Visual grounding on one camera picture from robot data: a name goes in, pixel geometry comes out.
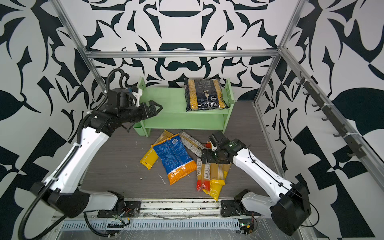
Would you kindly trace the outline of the grey blue spaghetti pack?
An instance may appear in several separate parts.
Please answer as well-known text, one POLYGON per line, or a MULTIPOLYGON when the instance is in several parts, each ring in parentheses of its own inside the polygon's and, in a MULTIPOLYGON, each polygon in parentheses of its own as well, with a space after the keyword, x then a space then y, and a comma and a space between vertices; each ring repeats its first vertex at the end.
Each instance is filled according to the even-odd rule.
POLYGON ((181 131, 179 133, 179 136, 185 148, 190 150, 193 154, 195 154, 199 158, 202 156, 202 151, 207 149, 205 145, 200 143, 198 140, 193 138, 191 135, 189 135, 185 131, 181 131))

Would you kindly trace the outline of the blue orange pasta bag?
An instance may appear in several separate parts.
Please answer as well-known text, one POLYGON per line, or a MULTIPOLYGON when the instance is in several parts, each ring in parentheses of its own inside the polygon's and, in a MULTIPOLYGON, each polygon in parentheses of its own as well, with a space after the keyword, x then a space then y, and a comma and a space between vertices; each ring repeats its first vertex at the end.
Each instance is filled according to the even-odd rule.
POLYGON ((152 148, 162 161, 170 185, 197 170, 197 164, 188 154, 179 134, 152 145, 152 148))

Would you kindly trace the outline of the black penne pasta bag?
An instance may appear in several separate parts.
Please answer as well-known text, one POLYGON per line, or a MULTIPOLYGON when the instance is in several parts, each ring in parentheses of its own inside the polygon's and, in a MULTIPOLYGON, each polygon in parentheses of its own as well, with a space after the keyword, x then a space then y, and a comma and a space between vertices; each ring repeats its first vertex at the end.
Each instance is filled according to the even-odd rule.
POLYGON ((184 79, 184 86, 187 112, 228 108, 219 79, 184 79))

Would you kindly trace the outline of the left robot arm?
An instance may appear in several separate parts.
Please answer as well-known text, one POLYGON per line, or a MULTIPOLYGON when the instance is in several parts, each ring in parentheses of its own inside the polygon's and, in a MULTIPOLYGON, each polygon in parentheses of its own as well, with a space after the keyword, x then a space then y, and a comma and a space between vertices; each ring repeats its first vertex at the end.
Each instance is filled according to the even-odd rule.
POLYGON ((21 220, 18 238, 25 240, 27 221, 39 201, 56 209, 63 216, 38 234, 40 240, 65 218, 74 218, 88 212, 107 211, 120 216, 124 213, 124 197, 114 191, 89 192, 80 190, 80 183, 94 156, 116 129, 124 123, 135 125, 157 116, 162 105, 150 100, 141 103, 141 89, 123 88, 106 91, 102 103, 88 112, 78 126, 77 139, 59 166, 43 182, 36 182, 31 192, 35 200, 21 220))

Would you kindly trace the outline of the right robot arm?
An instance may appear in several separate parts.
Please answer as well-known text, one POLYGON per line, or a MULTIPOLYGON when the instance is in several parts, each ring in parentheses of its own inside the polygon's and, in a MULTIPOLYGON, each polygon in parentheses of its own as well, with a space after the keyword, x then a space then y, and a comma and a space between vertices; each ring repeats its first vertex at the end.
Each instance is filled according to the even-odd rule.
POLYGON ((244 190, 235 198, 249 213, 271 218, 286 235, 292 236, 312 213, 309 192, 301 184, 293 184, 260 161, 243 142, 229 140, 218 131, 210 135, 212 148, 204 150, 203 161, 232 164, 248 174, 267 193, 267 197, 244 190))

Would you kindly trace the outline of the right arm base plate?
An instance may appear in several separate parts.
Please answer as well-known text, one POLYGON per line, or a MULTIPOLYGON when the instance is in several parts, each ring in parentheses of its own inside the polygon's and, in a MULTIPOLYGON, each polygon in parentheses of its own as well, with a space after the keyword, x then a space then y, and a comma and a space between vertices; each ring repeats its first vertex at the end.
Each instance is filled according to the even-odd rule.
POLYGON ((220 215, 224 218, 235 216, 261 216, 261 214, 257 212, 250 212, 246 210, 242 203, 238 200, 221 200, 220 215))

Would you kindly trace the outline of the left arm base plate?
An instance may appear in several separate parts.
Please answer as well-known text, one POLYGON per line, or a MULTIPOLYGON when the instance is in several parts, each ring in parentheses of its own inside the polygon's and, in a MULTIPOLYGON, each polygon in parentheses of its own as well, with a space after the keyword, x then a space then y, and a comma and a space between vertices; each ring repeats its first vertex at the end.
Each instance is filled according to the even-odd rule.
POLYGON ((141 201, 119 201, 112 210, 100 210, 98 218, 113 218, 119 216, 121 218, 130 218, 138 215, 141 211, 141 201))

